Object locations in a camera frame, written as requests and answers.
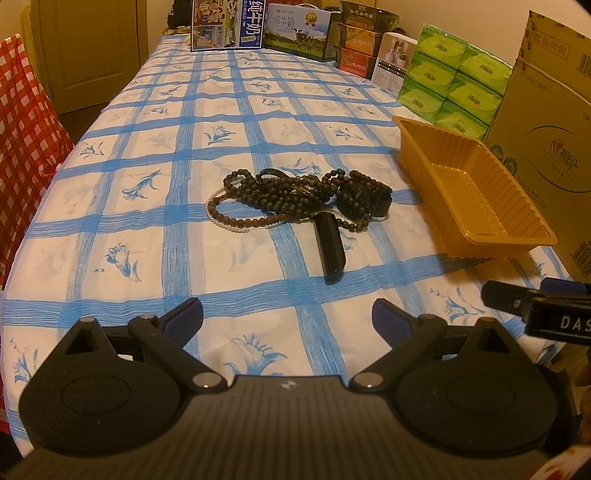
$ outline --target black bag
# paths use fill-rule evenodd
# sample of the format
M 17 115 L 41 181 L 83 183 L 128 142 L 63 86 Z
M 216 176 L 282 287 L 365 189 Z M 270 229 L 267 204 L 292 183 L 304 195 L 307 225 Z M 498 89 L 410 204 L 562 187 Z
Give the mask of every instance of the black bag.
M 171 30 L 191 26 L 191 0 L 174 0 L 167 23 Z

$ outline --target bead necklace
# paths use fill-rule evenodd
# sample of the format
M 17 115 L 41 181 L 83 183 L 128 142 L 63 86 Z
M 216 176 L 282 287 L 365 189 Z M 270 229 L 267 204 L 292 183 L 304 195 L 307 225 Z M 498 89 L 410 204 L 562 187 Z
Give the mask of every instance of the bead necklace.
M 320 180 L 315 175 L 288 177 L 274 168 L 265 168 L 253 177 L 248 170 L 240 168 L 226 176 L 223 187 L 208 198 L 207 215 L 212 222 L 230 231 L 248 232 L 251 228 L 272 228 L 288 220 L 313 220 L 326 207 L 325 203 L 336 196 L 337 208 L 349 219 L 358 220 L 354 223 L 337 219 L 337 225 L 349 232 L 361 232 L 373 216 L 386 215 L 391 193 L 387 185 L 356 170 L 347 177 L 338 168 Z M 217 211 L 217 206 L 226 199 L 274 214 L 246 220 L 231 218 Z

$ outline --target tablecloth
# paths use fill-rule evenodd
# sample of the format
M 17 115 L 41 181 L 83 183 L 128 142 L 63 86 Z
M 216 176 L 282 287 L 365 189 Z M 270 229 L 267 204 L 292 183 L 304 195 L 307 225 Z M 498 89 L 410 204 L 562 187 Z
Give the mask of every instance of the tablecloth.
M 58 172 L 21 245 L 2 305 L 2 375 L 11 430 L 30 449 L 18 398 L 81 316 L 124 325 L 189 296 L 204 325 L 186 351 L 234 375 L 341 375 L 388 352 L 371 306 L 459 325 L 501 319 L 534 361 L 554 342 L 483 306 L 488 279 L 538 287 L 567 277 L 550 248 L 510 260 L 446 255 L 421 197 L 397 163 L 393 115 L 414 115 L 368 80 L 273 50 L 190 53 L 166 37 Z M 232 170 L 288 174 L 357 169 L 394 189 L 388 217 L 340 230 L 343 278 L 326 285 L 311 223 L 234 233 L 207 198 Z M 222 213 L 260 216 L 236 202 Z

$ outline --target food packaging box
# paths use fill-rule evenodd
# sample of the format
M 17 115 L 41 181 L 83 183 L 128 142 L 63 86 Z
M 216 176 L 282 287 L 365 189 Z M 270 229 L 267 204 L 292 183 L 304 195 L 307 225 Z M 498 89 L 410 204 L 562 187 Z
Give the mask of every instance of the food packaging box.
M 192 0 L 190 50 L 261 48 L 265 0 Z
M 340 12 L 299 5 L 270 4 L 265 22 L 265 46 L 308 59 L 328 61 L 336 57 Z
M 467 135 L 477 140 L 484 139 L 488 125 L 470 115 L 463 108 L 455 103 L 446 100 L 441 106 L 441 110 L 435 120 L 435 125 L 449 130 L 456 130 L 461 134 Z
M 432 124 L 435 123 L 444 100 L 445 98 L 441 95 L 413 82 L 409 78 L 404 79 L 398 94 L 398 101 L 401 104 Z
M 417 50 L 456 69 L 466 52 L 468 43 L 432 25 L 424 25 L 417 42 Z
M 371 77 L 372 83 L 395 97 L 398 96 L 416 46 L 417 41 L 414 38 L 400 33 L 385 33 Z
M 538 31 L 543 36 L 534 35 Z M 584 61 L 591 58 L 591 40 L 530 12 L 528 41 L 531 50 L 515 64 L 485 143 L 556 233 L 554 249 L 570 275 L 589 282 L 591 78 Z
M 431 57 L 415 52 L 407 77 L 439 95 L 446 96 L 456 76 L 455 69 Z
M 513 68 L 487 51 L 468 44 L 459 70 L 503 95 Z
M 400 116 L 394 121 L 398 159 L 449 255 L 507 258 L 556 244 L 531 199 L 482 142 Z
M 398 15 L 353 2 L 341 2 L 343 23 L 376 33 L 391 32 L 398 26 Z
M 456 75 L 447 98 L 487 125 L 491 124 L 502 100 L 498 93 L 462 73 Z
M 306 1 L 306 3 L 313 4 L 325 10 L 328 7 L 340 8 L 340 0 L 313 0 L 311 2 Z M 375 7 L 375 0 L 358 0 L 357 3 L 360 5 L 366 5 L 367 7 Z
M 363 78 L 371 78 L 375 68 L 376 57 L 336 47 L 336 67 L 343 72 L 353 73 Z
M 378 55 L 379 46 L 382 43 L 383 35 L 363 28 L 351 27 L 351 25 L 340 25 L 339 46 L 355 50 L 366 55 L 375 57 Z

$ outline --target metal screw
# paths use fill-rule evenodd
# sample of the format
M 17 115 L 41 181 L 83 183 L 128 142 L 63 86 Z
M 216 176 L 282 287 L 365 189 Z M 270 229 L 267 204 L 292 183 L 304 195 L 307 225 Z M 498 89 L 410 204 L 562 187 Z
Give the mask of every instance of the metal screw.
M 280 385 L 285 388 L 286 390 L 291 390 L 292 388 L 297 387 L 297 383 L 294 382 L 291 378 L 289 378 L 288 380 L 280 383 Z
M 375 372 L 361 372 L 353 377 L 353 381 L 362 388 L 379 387 L 384 378 Z
M 214 372 L 203 372 L 193 377 L 193 383 L 201 388 L 213 388 L 220 384 L 222 377 Z

